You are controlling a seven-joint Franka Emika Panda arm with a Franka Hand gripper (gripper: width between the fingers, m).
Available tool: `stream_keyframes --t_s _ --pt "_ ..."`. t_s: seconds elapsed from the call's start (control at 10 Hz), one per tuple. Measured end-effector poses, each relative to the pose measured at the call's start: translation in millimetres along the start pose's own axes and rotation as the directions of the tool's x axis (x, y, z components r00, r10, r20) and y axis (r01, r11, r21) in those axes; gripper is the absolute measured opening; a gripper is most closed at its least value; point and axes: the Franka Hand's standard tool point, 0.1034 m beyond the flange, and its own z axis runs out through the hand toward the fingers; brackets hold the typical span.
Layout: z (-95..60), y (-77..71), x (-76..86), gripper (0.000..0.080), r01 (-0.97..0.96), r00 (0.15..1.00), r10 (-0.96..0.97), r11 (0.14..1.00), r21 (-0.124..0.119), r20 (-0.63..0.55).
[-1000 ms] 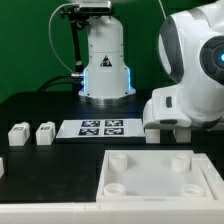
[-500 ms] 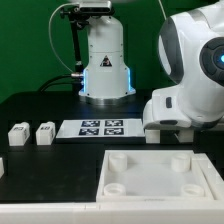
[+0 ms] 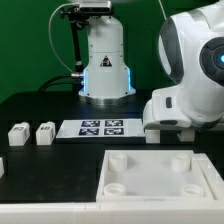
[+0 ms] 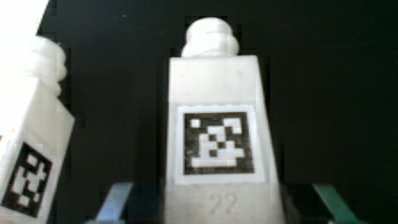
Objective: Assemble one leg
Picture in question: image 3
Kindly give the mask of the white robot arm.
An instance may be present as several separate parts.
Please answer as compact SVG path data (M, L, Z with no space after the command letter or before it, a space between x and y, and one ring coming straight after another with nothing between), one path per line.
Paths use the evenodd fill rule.
M89 62L82 100L104 105L135 93L123 60L123 27L106 1L82 2L88 18ZM212 128L224 118L224 0L168 17L158 55L172 87L157 89L143 110L143 127Z

